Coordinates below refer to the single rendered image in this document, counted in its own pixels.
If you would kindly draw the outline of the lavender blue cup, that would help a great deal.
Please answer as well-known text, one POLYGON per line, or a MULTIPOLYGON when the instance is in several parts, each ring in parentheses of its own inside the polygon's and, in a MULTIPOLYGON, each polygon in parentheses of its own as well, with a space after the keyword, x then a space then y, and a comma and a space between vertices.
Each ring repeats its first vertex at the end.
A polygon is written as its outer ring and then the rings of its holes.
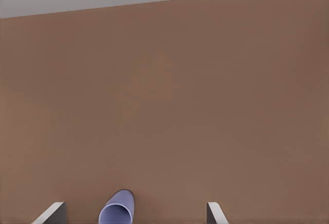
POLYGON ((116 192, 102 208, 98 224, 133 224, 134 195, 130 190, 116 192))

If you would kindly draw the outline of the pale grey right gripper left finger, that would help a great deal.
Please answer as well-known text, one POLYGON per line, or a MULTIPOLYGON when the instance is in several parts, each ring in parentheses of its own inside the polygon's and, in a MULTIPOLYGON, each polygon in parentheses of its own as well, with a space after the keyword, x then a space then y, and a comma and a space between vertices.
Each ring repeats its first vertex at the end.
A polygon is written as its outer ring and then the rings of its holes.
POLYGON ((31 224, 66 224, 66 203, 53 203, 31 224))

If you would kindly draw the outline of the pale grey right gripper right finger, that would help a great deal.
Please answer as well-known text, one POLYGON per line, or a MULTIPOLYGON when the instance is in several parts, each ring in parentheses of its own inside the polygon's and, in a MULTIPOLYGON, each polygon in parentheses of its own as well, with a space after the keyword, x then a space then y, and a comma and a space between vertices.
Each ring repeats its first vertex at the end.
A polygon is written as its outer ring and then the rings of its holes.
POLYGON ((207 202, 207 224, 228 224, 228 220, 217 202, 207 202))

